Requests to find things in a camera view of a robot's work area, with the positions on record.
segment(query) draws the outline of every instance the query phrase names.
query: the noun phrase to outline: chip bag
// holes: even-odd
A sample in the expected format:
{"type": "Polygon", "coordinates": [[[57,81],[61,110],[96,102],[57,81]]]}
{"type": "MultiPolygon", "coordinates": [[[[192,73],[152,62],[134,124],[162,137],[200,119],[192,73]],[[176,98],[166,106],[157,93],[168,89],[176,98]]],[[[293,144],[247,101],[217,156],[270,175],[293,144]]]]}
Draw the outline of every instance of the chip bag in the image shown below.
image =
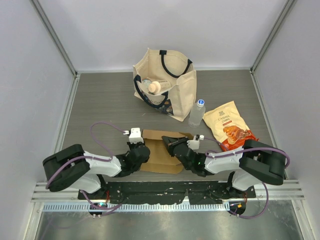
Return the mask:
{"type": "Polygon", "coordinates": [[[203,120],[211,128],[215,139],[229,150],[243,146],[247,139],[257,140],[240,116],[234,101],[206,112],[203,120]]]}

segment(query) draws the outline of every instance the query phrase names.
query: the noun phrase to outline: ruler strip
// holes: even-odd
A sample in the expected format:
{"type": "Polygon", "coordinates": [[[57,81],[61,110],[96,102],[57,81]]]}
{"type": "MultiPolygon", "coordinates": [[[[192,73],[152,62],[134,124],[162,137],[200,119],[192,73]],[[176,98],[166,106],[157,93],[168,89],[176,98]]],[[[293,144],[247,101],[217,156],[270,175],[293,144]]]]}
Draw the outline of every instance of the ruler strip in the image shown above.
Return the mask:
{"type": "MultiPolygon", "coordinates": [[[[114,207],[116,204],[108,203],[108,207],[114,207]]],[[[188,202],[173,205],[160,204],[123,204],[116,212],[213,212],[213,211],[229,211],[230,204],[228,201],[223,204],[203,204],[190,205],[188,202]]],[[[105,212],[98,209],[90,209],[87,202],[46,202],[43,212],[105,212]]]]}

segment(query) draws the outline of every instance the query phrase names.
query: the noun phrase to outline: cardboard box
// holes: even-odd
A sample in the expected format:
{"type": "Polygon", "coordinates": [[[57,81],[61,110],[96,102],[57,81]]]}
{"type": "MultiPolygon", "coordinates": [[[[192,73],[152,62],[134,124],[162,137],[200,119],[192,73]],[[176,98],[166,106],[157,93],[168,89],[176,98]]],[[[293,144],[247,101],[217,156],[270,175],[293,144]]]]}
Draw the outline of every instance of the cardboard box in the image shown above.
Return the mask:
{"type": "Polygon", "coordinates": [[[141,165],[140,170],[153,173],[178,174],[184,169],[184,166],[176,157],[170,156],[162,136],[171,138],[187,136],[190,140],[194,138],[190,133],[144,129],[142,137],[145,145],[150,149],[150,158],[148,162],[141,165]]]}

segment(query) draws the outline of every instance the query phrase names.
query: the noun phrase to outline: bag of chips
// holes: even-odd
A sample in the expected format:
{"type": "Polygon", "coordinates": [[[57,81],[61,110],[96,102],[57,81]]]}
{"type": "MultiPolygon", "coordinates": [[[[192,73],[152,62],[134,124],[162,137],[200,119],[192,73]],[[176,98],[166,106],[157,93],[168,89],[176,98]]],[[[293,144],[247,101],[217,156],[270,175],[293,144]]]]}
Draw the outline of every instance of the bag of chips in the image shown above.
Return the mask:
{"type": "Polygon", "coordinates": [[[229,150],[243,146],[247,139],[257,140],[240,116],[234,101],[206,112],[203,120],[211,128],[215,139],[229,150]]]}

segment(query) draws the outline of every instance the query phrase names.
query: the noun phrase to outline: bag strap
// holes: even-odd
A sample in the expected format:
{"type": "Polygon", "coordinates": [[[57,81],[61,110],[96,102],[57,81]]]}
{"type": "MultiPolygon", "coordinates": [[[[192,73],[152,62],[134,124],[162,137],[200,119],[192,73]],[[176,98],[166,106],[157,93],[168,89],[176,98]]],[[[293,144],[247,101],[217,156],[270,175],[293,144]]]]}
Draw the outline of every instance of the bag strap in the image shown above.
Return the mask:
{"type": "Polygon", "coordinates": [[[161,107],[165,104],[165,102],[168,100],[168,92],[169,92],[169,91],[166,91],[166,92],[164,92],[164,93],[161,94],[161,95],[164,96],[164,99],[163,99],[163,101],[162,101],[159,105],[155,105],[155,104],[149,102],[149,101],[146,99],[146,97],[142,94],[142,92],[140,91],[140,88],[139,88],[138,83],[137,83],[137,82],[140,82],[140,83],[141,83],[141,77],[140,77],[139,75],[136,75],[136,76],[134,77],[134,79],[133,79],[133,82],[134,82],[134,86],[135,86],[136,92],[139,94],[139,96],[142,98],[142,100],[143,100],[146,104],[148,104],[150,107],[153,107],[153,108],[155,108],[155,109],[159,109],[159,108],[161,108],[161,107]]]}
{"type": "Polygon", "coordinates": [[[190,64],[192,64],[192,61],[190,59],[188,59],[188,64],[186,65],[186,68],[185,68],[184,72],[181,75],[174,75],[168,70],[168,68],[166,67],[166,64],[165,64],[165,55],[167,54],[167,50],[160,50],[159,54],[161,55],[162,67],[164,68],[166,73],[169,74],[171,77],[174,77],[176,79],[179,78],[181,75],[185,74],[188,71],[188,69],[190,67],[190,64]]]}

